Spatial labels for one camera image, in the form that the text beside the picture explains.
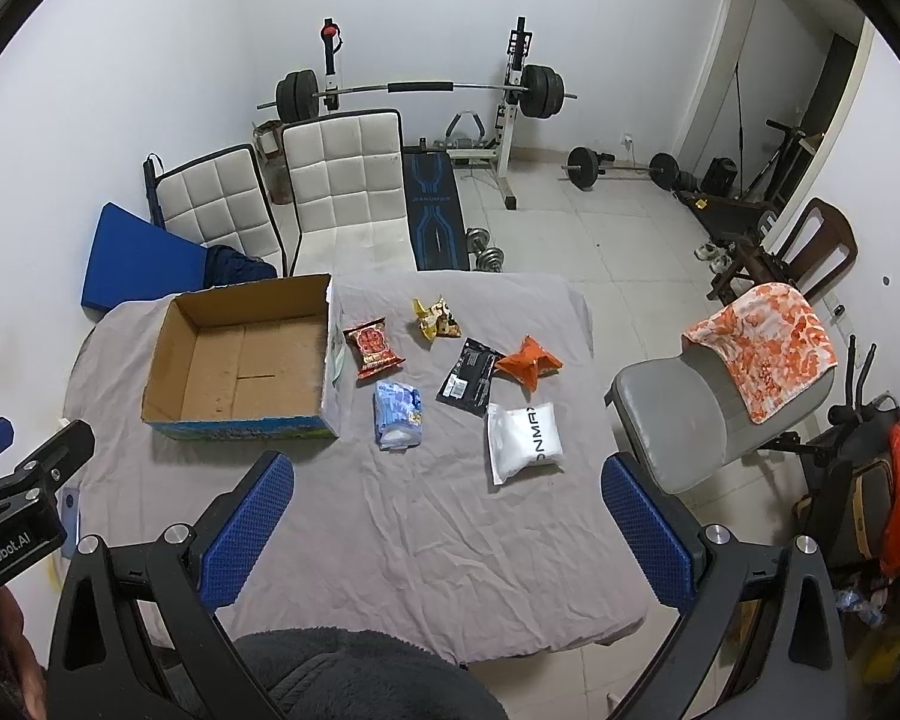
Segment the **white soft packet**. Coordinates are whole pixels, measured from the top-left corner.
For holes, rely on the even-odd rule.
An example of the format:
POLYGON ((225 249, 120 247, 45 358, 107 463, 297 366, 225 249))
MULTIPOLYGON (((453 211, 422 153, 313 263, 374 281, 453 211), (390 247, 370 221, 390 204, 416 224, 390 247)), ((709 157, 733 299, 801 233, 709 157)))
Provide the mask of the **white soft packet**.
POLYGON ((494 486, 504 486, 526 468, 564 463, 564 447, 552 403, 505 410, 487 405, 487 449, 494 486))

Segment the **light blue soft packet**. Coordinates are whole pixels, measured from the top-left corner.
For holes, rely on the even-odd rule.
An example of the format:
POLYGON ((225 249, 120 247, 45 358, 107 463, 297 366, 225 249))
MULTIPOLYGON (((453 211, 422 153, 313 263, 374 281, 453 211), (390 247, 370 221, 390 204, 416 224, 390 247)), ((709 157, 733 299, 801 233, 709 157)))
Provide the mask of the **light blue soft packet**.
POLYGON ((382 380, 374 392, 375 440, 382 450, 413 449, 422 442, 422 400, 416 387, 382 380))

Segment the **orange snack packet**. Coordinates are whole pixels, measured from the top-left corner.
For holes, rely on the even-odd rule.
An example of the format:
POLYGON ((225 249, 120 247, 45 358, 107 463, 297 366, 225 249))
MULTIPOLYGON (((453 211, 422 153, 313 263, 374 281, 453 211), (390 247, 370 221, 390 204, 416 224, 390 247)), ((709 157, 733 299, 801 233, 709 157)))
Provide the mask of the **orange snack packet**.
POLYGON ((532 394, 537 388, 539 379, 560 371, 564 366, 556 355, 543 348, 532 335, 526 335, 516 353, 500 358, 494 364, 494 372, 514 379, 532 394))

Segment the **red snack packet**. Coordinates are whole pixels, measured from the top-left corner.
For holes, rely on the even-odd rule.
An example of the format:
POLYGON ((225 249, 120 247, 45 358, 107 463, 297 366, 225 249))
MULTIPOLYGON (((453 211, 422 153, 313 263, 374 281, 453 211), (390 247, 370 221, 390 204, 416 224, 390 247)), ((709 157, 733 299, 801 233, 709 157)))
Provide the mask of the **red snack packet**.
POLYGON ((368 380, 403 366, 404 358, 391 348, 383 317, 346 328, 344 339, 357 355, 357 379, 368 380))

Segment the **black pouch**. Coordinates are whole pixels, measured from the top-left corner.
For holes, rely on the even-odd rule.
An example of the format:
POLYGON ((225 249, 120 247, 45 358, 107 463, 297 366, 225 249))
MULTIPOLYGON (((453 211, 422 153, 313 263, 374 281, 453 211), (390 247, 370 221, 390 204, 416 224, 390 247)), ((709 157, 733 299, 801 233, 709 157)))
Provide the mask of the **black pouch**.
POLYGON ((501 359, 499 351, 491 346, 467 338, 437 392, 437 400, 471 415, 486 415, 493 387, 491 379, 501 359))

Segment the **yellow panda snack packet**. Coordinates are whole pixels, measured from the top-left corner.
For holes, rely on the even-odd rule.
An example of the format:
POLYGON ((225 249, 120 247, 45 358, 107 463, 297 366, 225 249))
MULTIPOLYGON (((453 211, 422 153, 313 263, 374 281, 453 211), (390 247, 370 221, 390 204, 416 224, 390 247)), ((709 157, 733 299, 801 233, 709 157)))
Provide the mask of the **yellow panda snack packet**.
POLYGON ((413 312, 421 337, 432 344, 437 338, 460 338, 461 327, 453 317, 450 305, 443 296, 430 304, 413 299, 413 312))

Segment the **blue foam mat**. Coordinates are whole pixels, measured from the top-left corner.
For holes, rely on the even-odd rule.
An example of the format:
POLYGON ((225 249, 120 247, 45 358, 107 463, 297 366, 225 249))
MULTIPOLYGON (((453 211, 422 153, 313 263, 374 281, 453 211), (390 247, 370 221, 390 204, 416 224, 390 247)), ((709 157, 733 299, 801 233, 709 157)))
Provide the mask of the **blue foam mat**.
POLYGON ((128 301, 152 301, 203 288, 206 250, 107 203, 87 260, 80 305, 109 312, 128 301))

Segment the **open cardboard box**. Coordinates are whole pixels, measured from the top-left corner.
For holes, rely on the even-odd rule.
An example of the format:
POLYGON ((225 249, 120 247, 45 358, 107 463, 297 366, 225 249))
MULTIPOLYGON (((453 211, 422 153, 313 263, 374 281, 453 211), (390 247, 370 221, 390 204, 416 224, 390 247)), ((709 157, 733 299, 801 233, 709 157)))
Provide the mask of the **open cardboard box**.
POLYGON ((141 419, 176 440, 334 439, 344 340, 328 273, 167 305, 141 419))

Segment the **orange white floral towel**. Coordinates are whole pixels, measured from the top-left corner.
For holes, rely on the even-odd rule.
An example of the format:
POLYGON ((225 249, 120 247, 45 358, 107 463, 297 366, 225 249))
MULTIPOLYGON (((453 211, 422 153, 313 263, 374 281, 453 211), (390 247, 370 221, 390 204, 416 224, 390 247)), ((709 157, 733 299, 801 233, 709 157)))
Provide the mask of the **orange white floral towel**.
POLYGON ((761 283, 683 332, 724 363, 749 419, 763 424, 837 366, 820 317, 787 283, 761 283))

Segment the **white quilted chair left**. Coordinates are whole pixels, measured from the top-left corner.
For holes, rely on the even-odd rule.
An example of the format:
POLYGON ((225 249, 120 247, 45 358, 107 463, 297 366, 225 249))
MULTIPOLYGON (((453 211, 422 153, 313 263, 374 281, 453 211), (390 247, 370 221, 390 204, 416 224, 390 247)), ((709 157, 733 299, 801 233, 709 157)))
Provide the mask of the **white quilted chair left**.
POLYGON ((155 153, 142 163, 155 226, 185 241, 226 245, 287 275, 287 252, 269 203, 256 151, 229 146, 165 171, 155 153))

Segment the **brown wooden chair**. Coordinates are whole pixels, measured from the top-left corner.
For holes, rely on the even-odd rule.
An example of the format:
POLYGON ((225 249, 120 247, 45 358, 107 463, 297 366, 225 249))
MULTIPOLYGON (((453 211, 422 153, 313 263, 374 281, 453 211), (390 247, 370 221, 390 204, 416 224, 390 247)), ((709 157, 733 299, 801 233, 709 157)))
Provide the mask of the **brown wooden chair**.
POLYGON ((766 249, 750 238, 740 239, 733 246, 727 268, 713 277, 707 298, 729 305, 738 298, 733 283, 741 280, 749 286, 787 283, 813 302, 854 265, 858 256, 854 229, 844 213, 814 197, 777 249, 766 249))

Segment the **chrome dumbbell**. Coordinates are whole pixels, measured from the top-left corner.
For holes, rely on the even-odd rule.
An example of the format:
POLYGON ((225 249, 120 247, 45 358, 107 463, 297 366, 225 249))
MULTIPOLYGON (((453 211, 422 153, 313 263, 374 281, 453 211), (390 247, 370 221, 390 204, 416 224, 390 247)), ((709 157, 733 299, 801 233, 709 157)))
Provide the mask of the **chrome dumbbell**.
POLYGON ((466 250, 473 257, 473 268, 476 271, 500 273, 504 268, 504 250, 491 244, 491 234, 486 227, 468 227, 464 233, 466 250))

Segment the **floor barbell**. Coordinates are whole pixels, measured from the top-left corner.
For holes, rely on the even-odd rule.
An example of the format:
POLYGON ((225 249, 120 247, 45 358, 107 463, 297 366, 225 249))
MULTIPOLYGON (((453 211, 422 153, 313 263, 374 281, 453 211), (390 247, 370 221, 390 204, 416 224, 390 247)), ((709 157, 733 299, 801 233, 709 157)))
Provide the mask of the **floor barbell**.
POLYGON ((560 169, 578 190, 590 190, 601 179, 608 179, 618 172, 649 177, 662 190, 671 190, 681 177, 681 169, 671 154, 656 153, 646 166, 626 166, 618 163, 614 154, 595 151, 588 146, 572 148, 560 169))

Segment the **white barbell rack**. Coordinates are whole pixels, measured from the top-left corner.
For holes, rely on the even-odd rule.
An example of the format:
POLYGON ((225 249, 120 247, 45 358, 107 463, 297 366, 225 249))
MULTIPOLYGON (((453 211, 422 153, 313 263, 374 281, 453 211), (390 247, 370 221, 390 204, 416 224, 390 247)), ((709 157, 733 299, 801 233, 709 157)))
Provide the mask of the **white barbell rack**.
POLYGON ((310 94, 310 99, 326 110, 340 107, 340 98, 345 94, 361 93, 455 93, 455 91, 498 91, 500 103, 497 108, 496 146, 488 149, 482 156, 496 171, 497 188, 502 193, 502 200, 507 210, 517 208, 517 197, 509 184, 510 153, 515 137, 515 124, 520 109, 521 96, 525 88, 521 86, 521 75, 525 67, 526 55, 530 52, 533 33, 526 29, 526 16, 518 15, 515 27, 510 31, 507 41, 507 59, 505 59, 504 82, 500 85, 489 83, 450 82, 450 80, 409 80, 409 82, 386 82, 378 85, 357 85, 340 88, 336 85, 336 54, 343 47, 343 33, 340 25, 333 18, 326 18, 320 28, 320 39, 323 44, 323 60, 325 60, 325 86, 317 88, 310 94))

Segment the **barbell on rack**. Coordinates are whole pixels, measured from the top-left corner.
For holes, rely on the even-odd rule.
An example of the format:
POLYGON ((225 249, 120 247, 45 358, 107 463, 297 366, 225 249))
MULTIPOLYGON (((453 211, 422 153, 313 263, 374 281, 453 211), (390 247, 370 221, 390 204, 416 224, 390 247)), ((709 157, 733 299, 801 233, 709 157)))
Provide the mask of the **barbell on rack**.
POLYGON ((460 91, 498 91, 507 104, 514 104, 528 119, 548 119, 559 114, 567 101, 575 101, 577 94, 567 93, 566 83, 560 73, 544 65, 527 65, 520 76, 520 85, 514 83, 462 83, 452 80, 413 80, 412 82, 386 82, 375 85, 343 86, 332 88, 318 85, 313 70, 297 70, 288 73, 274 87, 274 99, 256 106, 258 110, 274 109, 284 124, 297 124, 317 119, 322 107, 333 110, 341 96, 352 94, 427 94, 460 93, 460 91))

